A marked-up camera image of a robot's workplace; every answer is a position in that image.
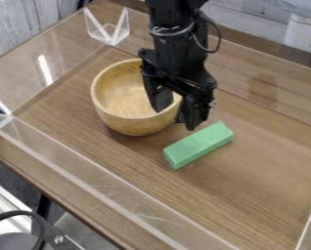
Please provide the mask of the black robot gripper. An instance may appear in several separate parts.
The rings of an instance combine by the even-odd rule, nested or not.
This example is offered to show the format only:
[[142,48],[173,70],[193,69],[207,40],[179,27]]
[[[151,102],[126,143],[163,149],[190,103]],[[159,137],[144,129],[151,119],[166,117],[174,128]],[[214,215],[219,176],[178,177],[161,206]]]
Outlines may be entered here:
[[161,112],[174,101],[173,93],[182,96],[177,123],[182,123],[187,131],[207,120],[209,111],[214,107],[213,91],[217,80],[202,62],[173,64],[156,59],[156,52],[139,49],[142,60],[140,75],[150,105]]

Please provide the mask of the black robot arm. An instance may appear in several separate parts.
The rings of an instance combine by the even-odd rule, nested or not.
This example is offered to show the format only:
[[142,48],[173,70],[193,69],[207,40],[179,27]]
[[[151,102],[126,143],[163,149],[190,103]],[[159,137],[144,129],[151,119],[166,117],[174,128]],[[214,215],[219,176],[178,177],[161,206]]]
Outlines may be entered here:
[[140,75],[150,105],[162,111],[181,96],[175,121],[191,131],[207,120],[217,80],[205,68],[207,27],[202,13],[207,0],[144,0],[154,47],[139,49]]

